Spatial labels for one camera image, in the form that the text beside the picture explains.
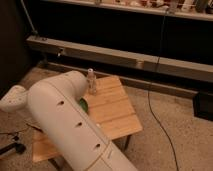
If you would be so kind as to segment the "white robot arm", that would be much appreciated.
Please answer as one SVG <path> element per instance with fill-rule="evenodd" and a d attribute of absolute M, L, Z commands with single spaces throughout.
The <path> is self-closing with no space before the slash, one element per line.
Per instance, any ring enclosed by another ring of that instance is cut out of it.
<path fill-rule="evenodd" d="M 80 107 L 86 77 L 70 71 L 26 89 L 15 85 L 0 98 L 0 110 L 29 110 L 74 171 L 138 171 Z"/>

